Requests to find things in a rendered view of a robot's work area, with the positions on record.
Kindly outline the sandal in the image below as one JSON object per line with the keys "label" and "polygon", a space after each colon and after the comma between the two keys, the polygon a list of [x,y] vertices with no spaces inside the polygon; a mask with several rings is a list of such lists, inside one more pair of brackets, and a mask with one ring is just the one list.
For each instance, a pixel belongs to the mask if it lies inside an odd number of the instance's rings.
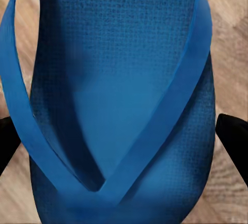
{"label": "sandal", "polygon": [[42,224],[181,224],[215,144],[208,0],[40,0],[30,100],[14,35],[0,76]]}

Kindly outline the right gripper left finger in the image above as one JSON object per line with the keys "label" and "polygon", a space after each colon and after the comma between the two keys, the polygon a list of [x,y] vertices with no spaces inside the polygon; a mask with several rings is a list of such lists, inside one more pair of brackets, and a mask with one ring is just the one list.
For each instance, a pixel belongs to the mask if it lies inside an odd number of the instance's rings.
{"label": "right gripper left finger", "polygon": [[20,143],[11,117],[0,119],[0,175]]}

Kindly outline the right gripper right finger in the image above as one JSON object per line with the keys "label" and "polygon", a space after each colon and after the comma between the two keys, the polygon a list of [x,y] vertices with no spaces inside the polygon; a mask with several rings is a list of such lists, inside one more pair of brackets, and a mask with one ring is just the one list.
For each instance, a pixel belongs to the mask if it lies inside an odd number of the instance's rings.
{"label": "right gripper right finger", "polygon": [[221,113],[215,124],[215,133],[248,186],[248,122]]}

